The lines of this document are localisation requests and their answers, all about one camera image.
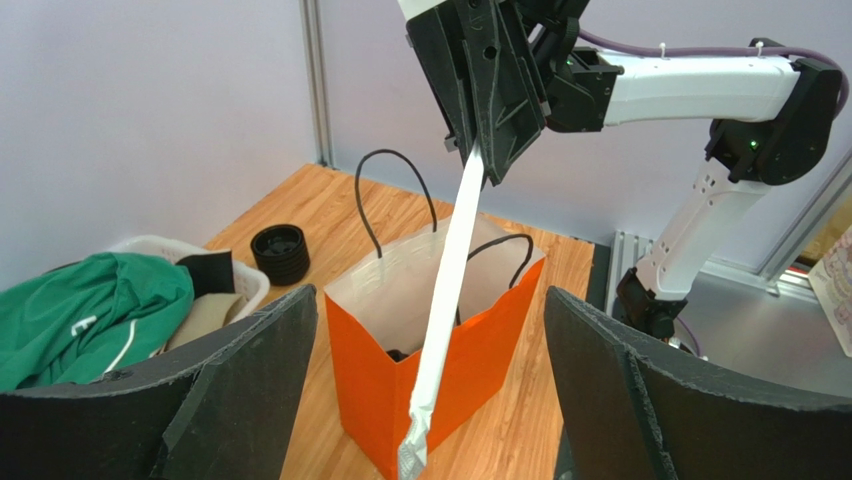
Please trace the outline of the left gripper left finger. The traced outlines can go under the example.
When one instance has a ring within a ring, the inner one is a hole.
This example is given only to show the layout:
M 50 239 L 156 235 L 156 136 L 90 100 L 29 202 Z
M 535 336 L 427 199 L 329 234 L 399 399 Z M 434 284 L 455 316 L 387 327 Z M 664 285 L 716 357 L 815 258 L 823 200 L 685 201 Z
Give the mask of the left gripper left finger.
M 1 397 L 5 479 L 276 479 L 318 325 L 316 290 L 78 385 Z

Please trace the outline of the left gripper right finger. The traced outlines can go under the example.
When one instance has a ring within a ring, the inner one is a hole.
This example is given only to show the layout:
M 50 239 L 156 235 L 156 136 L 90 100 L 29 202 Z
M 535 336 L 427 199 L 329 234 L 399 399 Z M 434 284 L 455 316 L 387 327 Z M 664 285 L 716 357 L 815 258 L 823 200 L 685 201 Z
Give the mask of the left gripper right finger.
M 847 479 L 848 399 L 688 355 L 559 287 L 544 324 L 577 479 Z

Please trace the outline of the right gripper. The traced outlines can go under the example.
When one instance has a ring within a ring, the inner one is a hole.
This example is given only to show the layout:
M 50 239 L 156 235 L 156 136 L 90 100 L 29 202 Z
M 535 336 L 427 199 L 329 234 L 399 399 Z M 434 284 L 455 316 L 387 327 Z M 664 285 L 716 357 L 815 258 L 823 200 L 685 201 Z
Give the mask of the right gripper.
M 588 1 L 406 1 L 407 37 L 463 161 L 500 185 L 544 128 L 540 74 L 569 65 Z

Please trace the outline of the orange paper bag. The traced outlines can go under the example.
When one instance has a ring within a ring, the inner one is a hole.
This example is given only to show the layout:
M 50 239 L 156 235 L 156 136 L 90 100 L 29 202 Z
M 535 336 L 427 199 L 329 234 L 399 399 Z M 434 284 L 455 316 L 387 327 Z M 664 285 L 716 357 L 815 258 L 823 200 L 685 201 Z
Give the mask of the orange paper bag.
M 398 450 L 448 225 L 432 218 L 376 244 L 325 287 L 342 426 L 387 479 L 400 477 Z M 530 235 L 476 219 L 428 448 L 502 388 L 543 264 Z

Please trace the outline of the single white straw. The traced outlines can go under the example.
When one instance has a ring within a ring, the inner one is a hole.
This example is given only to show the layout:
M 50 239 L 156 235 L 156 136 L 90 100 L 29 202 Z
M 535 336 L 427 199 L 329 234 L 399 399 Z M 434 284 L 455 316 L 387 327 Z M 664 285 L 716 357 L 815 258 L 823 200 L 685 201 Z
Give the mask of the single white straw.
M 427 436 L 440 390 L 444 365 L 475 228 L 484 161 L 476 141 L 465 163 L 431 300 L 409 417 L 411 424 L 397 451 L 400 479 L 416 479 L 428 463 Z

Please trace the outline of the black plastic cup lid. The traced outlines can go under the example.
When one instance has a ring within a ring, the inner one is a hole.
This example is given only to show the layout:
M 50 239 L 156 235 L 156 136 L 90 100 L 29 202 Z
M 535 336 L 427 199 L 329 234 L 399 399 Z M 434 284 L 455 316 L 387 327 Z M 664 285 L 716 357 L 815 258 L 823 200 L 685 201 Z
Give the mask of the black plastic cup lid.
M 395 363 L 400 363 L 412 356 L 412 353 L 405 353 L 398 349 L 386 350 L 385 354 Z

